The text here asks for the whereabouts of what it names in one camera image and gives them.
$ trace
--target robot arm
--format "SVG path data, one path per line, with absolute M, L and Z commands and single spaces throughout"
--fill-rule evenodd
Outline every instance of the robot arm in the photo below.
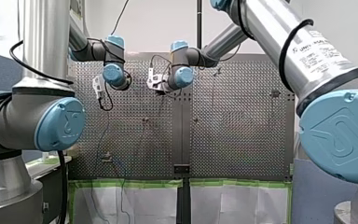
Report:
M 86 38 L 71 18 L 69 48 L 76 61 L 104 63 L 102 77 L 93 80 L 97 95 L 101 93 L 102 80 L 118 91 L 125 91 L 130 86 L 131 77 L 124 70 L 124 40 L 120 36 L 110 35 L 104 41 Z
M 189 48 L 185 41 L 175 41 L 171 45 L 171 74 L 163 77 L 154 75 L 153 70 L 149 70 L 148 86 L 156 91 L 176 91 L 184 88 L 193 82 L 193 70 L 190 66 L 215 67 L 221 57 L 247 38 L 241 28 L 232 23 L 203 49 Z
M 252 38 L 299 98 L 296 112 L 307 154 L 328 174 L 358 183 L 358 67 L 312 27 L 312 20 L 301 20 L 283 0 L 211 3 L 234 23 L 202 50 L 174 42 L 167 89 L 190 85 L 189 66 L 214 67 L 220 57 Z

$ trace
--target perforated metal panel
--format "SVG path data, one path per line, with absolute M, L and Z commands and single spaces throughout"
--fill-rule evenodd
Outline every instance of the perforated metal panel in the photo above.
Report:
M 92 88 L 92 79 L 103 71 L 102 63 L 74 63 L 70 67 L 76 77 L 76 97 L 87 114 L 78 141 L 80 154 L 69 169 L 70 178 L 172 178 L 172 100 L 146 87 L 150 57 L 134 58 L 127 58 L 125 64 L 132 75 L 131 87 L 127 91 L 109 89 L 113 99 L 110 112 L 100 109 Z M 157 71 L 165 67 L 165 62 L 155 61 Z M 103 162 L 107 152 L 113 156 L 112 162 Z
M 267 56 L 237 55 L 221 63 L 217 75 L 217 68 L 200 71 L 193 88 L 172 100 L 146 87 L 152 55 L 126 56 L 133 83 L 128 91 L 110 90 L 111 112 L 99 108 L 91 87 L 102 64 L 71 66 L 87 120 L 70 178 L 173 178 L 173 166 L 184 163 L 190 163 L 190 177 L 282 180 L 289 176 L 294 96 L 281 84 Z M 155 61 L 156 72 L 165 67 L 164 61 Z M 113 161 L 102 162 L 106 152 Z
M 193 86 L 191 176 L 287 178 L 294 96 L 264 55 L 219 67 L 200 71 Z

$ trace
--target robot end effector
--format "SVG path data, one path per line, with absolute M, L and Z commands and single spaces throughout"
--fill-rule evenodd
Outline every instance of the robot end effector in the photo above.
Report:
M 93 79 L 98 97 L 102 97 L 104 82 L 112 89 L 125 91 L 130 87 L 131 76 L 124 69 L 124 39 L 110 35 L 105 40 L 86 38 L 73 19 L 70 25 L 70 53 L 75 61 L 102 61 L 103 73 Z

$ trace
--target white paper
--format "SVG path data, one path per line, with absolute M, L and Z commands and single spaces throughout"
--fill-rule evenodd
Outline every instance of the white paper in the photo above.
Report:
M 287 219 L 287 189 L 259 188 L 257 224 L 283 224 Z
M 76 224 L 175 224 L 177 189 L 77 189 L 74 200 Z
M 223 187 L 191 187 L 191 223 L 219 224 Z

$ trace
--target blue joint cap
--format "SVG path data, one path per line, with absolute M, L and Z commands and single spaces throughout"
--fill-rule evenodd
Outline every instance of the blue joint cap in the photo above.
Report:
M 229 3 L 230 0 L 211 0 L 212 7 L 218 11 L 225 10 Z
M 103 68 L 103 79 L 114 87 L 120 87 L 126 81 L 123 70 L 115 63 L 109 63 Z
M 80 137 L 84 124 L 83 105 L 74 97 L 62 98 L 39 120 L 34 133 L 35 146 L 45 152 L 65 150 Z
M 301 144 L 328 174 L 358 184 L 358 90 L 314 100 L 300 120 Z
M 119 35 L 109 35 L 106 41 L 124 49 L 124 39 Z
M 189 67 L 181 67 L 175 72 L 175 84 L 179 88 L 184 88 L 193 83 L 193 69 Z
M 69 58 L 72 59 L 72 61 L 78 62 L 78 59 L 75 57 L 75 55 L 71 49 L 68 49 L 68 55 L 69 55 Z
M 176 40 L 175 42 L 171 43 L 171 52 L 182 48 L 188 48 L 188 44 L 185 42 L 185 40 Z

